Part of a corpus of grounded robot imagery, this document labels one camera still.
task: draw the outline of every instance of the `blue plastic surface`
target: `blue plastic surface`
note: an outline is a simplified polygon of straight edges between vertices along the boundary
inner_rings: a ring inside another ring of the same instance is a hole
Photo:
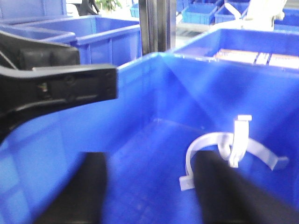
[[[132,17],[139,18],[139,5],[138,5],[138,3],[134,4],[134,5],[130,8],[130,11],[131,11],[131,16],[132,16]]]
[[[0,23],[18,24],[66,16],[65,0],[5,0],[0,2]]]
[[[182,11],[183,22],[209,25],[214,22],[217,6],[214,4],[197,3]]]
[[[141,56],[141,34],[138,21],[103,18],[98,15],[21,24],[73,32],[81,64],[111,63],[122,65]]]
[[[119,97],[38,117],[0,147],[0,217],[33,220],[77,164],[77,152],[107,153],[103,224],[200,224],[195,191],[181,192],[190,143],[233,132],[251,114],[251,138],[290,164],[271,171],[249,153],[246,178],[299,208],[299,73],[273,67],[152,54],[119,68]]]
[[[243,2],[229,2],[233,7],[235,7],[241,14],[241,18],[247,13],[247,9],[249,4]],[[215,13],[215,23],[227,22],[235,20],[234,15],[232,15],[223,5],[216,13]]]
[[[76,40],[76,36],[71,32],[53,31],[42,28],[26,28],[26,27],[13,27],[7,25],[0,25],[0,31],[10,33],[25,38],[70,44]]]
[[[184,8],[187,8],[193,2],[194,0],[177,0],[177,11],[182,12]]]
[[[190,57],[212,57],[220,49],[233,49],[299,56],[296,46],[299,46],[299,35],[296,33],[218,29],[199,35],[171,52]]]
[[[224,0],[195,0],[194,4],[196,3],[214,4],[221,7],[224,4]]]
[[[292,32],[299,31],[299,10],[295,8],[284,8],[284,19],[275,20],[274,28],[277,30],[286,30]]]

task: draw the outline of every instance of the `white plastic bracket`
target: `white plastic bracket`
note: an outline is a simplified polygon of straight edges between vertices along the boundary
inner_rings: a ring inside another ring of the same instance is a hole
[[[278,157],[267,147],[248,137],[248,123],[250,120],[251,115],[239,115],[237,120],[235,120],[235,133],[208,133],[198,137],[191,143],[186,153],[186,176],[179,178],[181,191],[194,188],[191,159],[197,151],[208,146],[217,145],[222,158],[228,160],[229,164],[231,160],[232,165],[235,165],[234,167],[244,157],[246,151],[258,157],[272,171],[284,169],[287,166],[289,163],[288,157]]]

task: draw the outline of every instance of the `white plastic clip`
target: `white plastic clip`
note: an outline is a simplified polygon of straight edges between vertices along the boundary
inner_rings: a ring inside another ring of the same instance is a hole
[[[213,132],[204,134],[194,140],[186,153],[186,176],[179,178],[181,191],[193,189],[193,171],[191,159],[195,153],[208,146],[218,145],[220,155],[228,160],[232,167],[238,167],[238,162],[246,151],[258,157],[271,170],[284,169],[289,163],[286,156],[278,157],[261,143],[249,138],[249,121],[251,115],[239,115],[235,120],[235,132]]]
[[[243,159],[249,141],[249,121],[251,115],[239,115],[235,120],[233,147],[228,159],[230,167],[238,168],[238,162]]]

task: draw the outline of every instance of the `blue plastic crate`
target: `blue plastic crate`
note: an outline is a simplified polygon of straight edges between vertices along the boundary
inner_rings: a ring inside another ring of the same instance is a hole
[[[27,28],[27,27],[13,27],[8,25],[0,25],[0,30],[35,40],[46,41],[46,42],[58,42],[70,44],[76,40],[76,36],[71,32],[47,30],[42,28]]]
[[[224,0],[195,0],[194,4],[196,3],[214,4],[221,7],[224,4]]]
[[[5,139],[2,223],[32,221],[80,151],[107,153],[102,224],[201,223],[195,191],[179,187],[187,148],[203,134],[233,132],[238,114],[252,115],[251,138],[291,160],[271,171],[246,153],[238,171],[299,209],[298,71],[152,54],[121,66],[118,84],[118,99],[38,117]]]
[[[139,18],[139,5],[138,5],[138,3],[137,3],[137,4],[134,4],[134,5],[130,8],[130,11],[131,11],[131,16],[132,16],[132,17]]]
[[[299,56],[299,35],[289,32],[218,29],[197,36],[172,53],[190,57],[212,57],[220,49]]]
[[[193,4],[182,11],[183,22],[211,24],[216,11],[217,6],[214,4]]]
[[[65,0],[1,1],[0,23],[19,24],[66,17]]]
[[[118,66],[141,56],[141,34],[138,21],[90,15],[19,26],[75,33],[77,40],[71,45],[79,49],[81,64],[111,63]]]
[[[235,7],[241,14],[241,18],[246,14],[249,4],[248,3],[239,3],[239,2],[229,2],[233,7]],[[223,5],[215,13],[215,23],[227,22],[235,20],[234,15],[232,15]]]
[[[177,12],[182,12],[184,8],[191,5],[194,0],[177,0]]]
[[[285,13],[284,19],[282,21],[275,20],[275,25],[279,25],[278,26],[279,29],[283,28],[283,26],[286,26],[286,28],[292,26],[294,30],[298,29],[299,10],[295,8],[284,8],[283,12]]]

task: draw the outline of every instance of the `metal pole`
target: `metal pole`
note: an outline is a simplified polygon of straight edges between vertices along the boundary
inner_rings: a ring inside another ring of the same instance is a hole
[[[139,0],[139,12],[142,53],[174,47],[176,0]]]

